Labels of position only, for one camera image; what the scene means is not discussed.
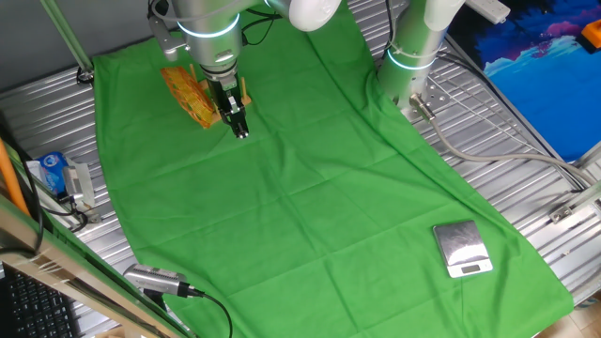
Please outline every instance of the gray cable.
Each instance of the gray cable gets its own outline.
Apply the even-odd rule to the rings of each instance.
[[[449,150],[454,155],[456,155],[457,157],[462,158],[464,160],[468,160],[468,161],[508,161],[508,160],[514,160],[514,159],[525,159],[525,160],[545,161],[547,163],[559,165],[559,166],[561,166],[561,168],[563,168],[563,169],[565,169],[565,170],[573,173],[574,175],[582,177],[582,179],[584,179],[591,186],[596,183],[596,181],[592,177],[590,177],[589,175],[585,174],[582,170],[578,169],[574,165],[568,164],[568,163],[566,163],[564,161],[553,159],[553,158],[551,158],[549,156],[545,156],[545,155],[539,155],[539,154],[506,154],[506,155],[498,155],[498,156],[474,156],[474,155],[463,153],[463,152],[457,150],[456,148],[454,148],[451,145],[451,143],[449,143],[449,141],[447,140],[447,138],[444,137],[444,135],[442,134],[442,131],[440,130],[440,126],[436,122],[435,119],[430,120],[430,123],[432,124],[432,128],[434,129],[434,131],[436,132],[436,134],[439,136],[439,139],[442,141],[442,143],[447,148],[449,148]]]
[[[189,17],[189,18],[170,18],[164,15],[159,14],[159,12],[157,12],[157,3],[159,2],[159,0],[153,0],[152,1],[152,6],[150,6],[150,8],[152,9],[152,13],[159,19],[163,20],[163,21],[168,21],[168,22],[180,22],[180,23],[188,23],[188,22],[193,22],[196,20],[200,20],[200,19],[205,19],[208,17],[211,17],[213,15],[219,14],[221,12],[223,12],[224,10],[233,7],[234,5],[237,5],[240,0],[234,0],[233,2],[223,6],[222,8],[217,8],[215,10],[213,10],[212,12],[209,12],[207,14],[202,14],[202,15],[198,15],[195,17]]]

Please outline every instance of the metal grating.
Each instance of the metal grating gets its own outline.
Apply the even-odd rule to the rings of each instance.
[[[348,5],[372,56],[379,58],[389,31],[384,1],[351,0]],[[405,5],[394,4],[395,14]],[[76,69],[63,71],[0,94],[0,110],[32,157],[58,150],[76,162],[88,164],[102,223],[85,229],[78,237],[122,273],[136,260],[111,205],[100,167],[93,90],[90,85],[76,84],[75,73]],[[449,140],[461,150],[491,155],[542,148],[537,142],[540,137],[528,132],[527,122],[509,113],[462,68],[439,60],[430,77],[434,86],[430,102],[436,108],[437,119]],[[527,237],[573,293],[575,302],[601,287],[601,221],[594,210],[585,208],[577,217],[558,224],[548,217],[573,197],[571,185],[560,172],[537,161],[461,161],[448,154],[420,117],[409,114],[408,119],[444,160]],[[601,160],[587,163],[587,168],[601,178]],[[85,336],[116,325],[81,303],[76,303],[75,309]]]

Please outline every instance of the pipe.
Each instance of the pipe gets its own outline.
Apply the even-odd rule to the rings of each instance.
[[[14,203],[14,205],[17,206],[25,215],[31,217],[31,214],[29,214],[29,209],[27,209],[25,199],[23,198],[21,187],[19,187],[19,180],[17,179],[15,168],[12,166],[12,162],[8,156],[7,148],[4,146],[2,139],[0,139],[0,171],[2,172],[2,176],[4,176],[5,182],[7,183],[8,194],[10,195],[10,200],[12,203]]]

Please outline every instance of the metal tube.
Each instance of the metal tube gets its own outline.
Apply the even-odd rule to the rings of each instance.
[[[85,73],[91,73],[94,71],[94,66],[92,65],[92,61],[90,61],[89,57],[85,54],[84,48],[79,43],[77,37],[73,33],[73,30],[69,26],[67,19],[63,15],[63,12],[60,10],[58,5],[54,0],[39,0],[41,4],[46,9],[48,16],[53,21],[56,30],[60,33],[61,37],[65,43],[67,43],[67,47],[71,50],[73,57],[79,64],[79,67],[82,68],[82,71]]]

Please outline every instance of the wrinkled green sheet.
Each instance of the wrinkled green sheet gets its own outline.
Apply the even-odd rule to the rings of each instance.
[[[348,9],[244,48],[247,140],[172,98],[160,68],[191,62],[154,39],[95,58],[100,160],[138,260],[221,300],[234,337],[529,338],[571,311],[531,244],[382,95]],[[494,270],[452,279],[432,227],[465,220]],[[227,336],[210,301],[167,302],[200,336]]]

